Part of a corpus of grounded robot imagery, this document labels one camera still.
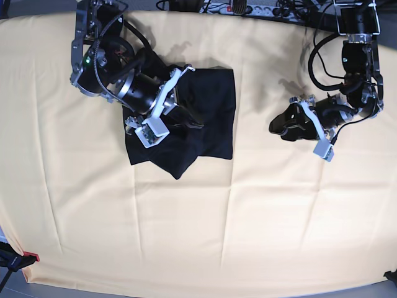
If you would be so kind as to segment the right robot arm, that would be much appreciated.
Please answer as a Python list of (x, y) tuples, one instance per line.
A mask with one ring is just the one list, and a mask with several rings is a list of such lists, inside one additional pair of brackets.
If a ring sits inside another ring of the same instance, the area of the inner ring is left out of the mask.
[(199, 130), (204, 121), (177, 84), (196, 69), (166, 66), (145, 36), (124, 18), (122, 1), (78, 1), (71, 44), (71, 84), (90, 97), (118, 102), (131, 114), (125, 132), (151, 147), (170, 131), (163, 122)]

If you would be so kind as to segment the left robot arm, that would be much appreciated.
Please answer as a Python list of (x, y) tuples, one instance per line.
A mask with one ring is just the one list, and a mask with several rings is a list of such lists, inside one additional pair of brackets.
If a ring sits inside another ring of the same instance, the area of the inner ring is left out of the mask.
[[(269, 132), (281, 139), (325, 140), (335, 144), (342, 129), (375, 117), (384, 108), (383, 77), (380, 73), (377, 37), (380, 24), (375, 1), (333, 1), (337, 32), (328, 35), (314, 48), (308, 59), (308, 74), (312, 83), (333, 96), (316, 101), (313, 98), (293, 97), (288, 108), (269, 125)], [(339, 84), (320, 83), (313, 71), (314, 59), (327, 43), (345, 36), (341, 60), (345, 75)]]

